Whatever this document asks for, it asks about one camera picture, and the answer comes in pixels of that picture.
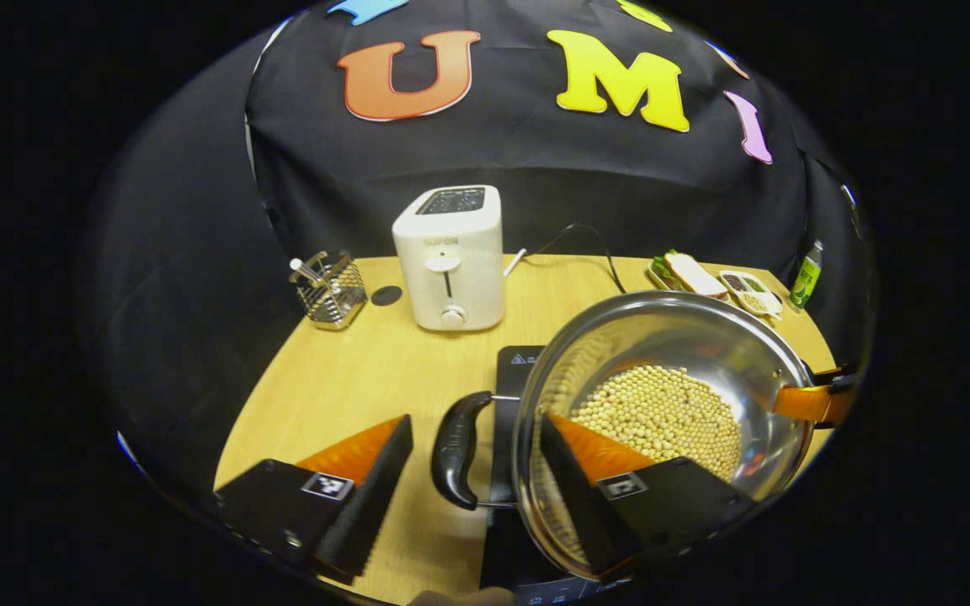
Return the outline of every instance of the black pot handle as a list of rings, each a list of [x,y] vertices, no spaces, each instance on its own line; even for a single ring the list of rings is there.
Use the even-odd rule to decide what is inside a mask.
[[[436,490],[443,498],[470,511],[477,509],[477,495],[466,483],[474,451],[477,451],[474,422],[477,414],[492,401],[492,392],[478,391],[451,404],[432,446],[432,483]]]

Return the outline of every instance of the yellow letter m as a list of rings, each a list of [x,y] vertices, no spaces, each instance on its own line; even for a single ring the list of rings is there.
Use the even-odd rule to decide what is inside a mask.
[[[640,114],[647,122],[680,133],[690,129],[680,101],[680,68],[669,59],[640,53],[626,68],[593,35],[554,29],[549,39],[563,47],[567,58],[567,91],[556,96],[559,107],[601,114],[609,106],[597,94],[600,81],[620,114],[631,115],[644,94],[648,100]]]

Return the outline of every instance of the white toaster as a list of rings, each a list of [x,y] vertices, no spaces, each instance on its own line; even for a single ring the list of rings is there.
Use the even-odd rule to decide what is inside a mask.
[[[504,318],[504,235],[492,185],[429,189],[392,224],[392,236],[421,327],[480,330]]]

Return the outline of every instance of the utensil holder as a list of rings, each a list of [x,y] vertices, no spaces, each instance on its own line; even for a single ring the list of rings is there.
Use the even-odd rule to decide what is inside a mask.
[[[301,266],[306,269],[305,273],[317,276],[311,279],[299,272],[290,276],[306,317],[324,330],[343,330],[350,326],[366,299],[365,283],[354,257],[345,250],[334,256],[321,250]]]

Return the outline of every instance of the bottle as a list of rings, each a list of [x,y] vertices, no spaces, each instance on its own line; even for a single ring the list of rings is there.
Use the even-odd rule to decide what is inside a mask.
[[[788,302],[793,310],[800,311],[807,306],[807,301],[811,300],[811,292],[815,289],[815,283],[821,274],[821,252],[823,244],[820,239],[816,239],[815,246],[811,252],[803,259],[800,266],[800,275],[796,276],[796,284],[792,286],[792,293],[788,295]]]

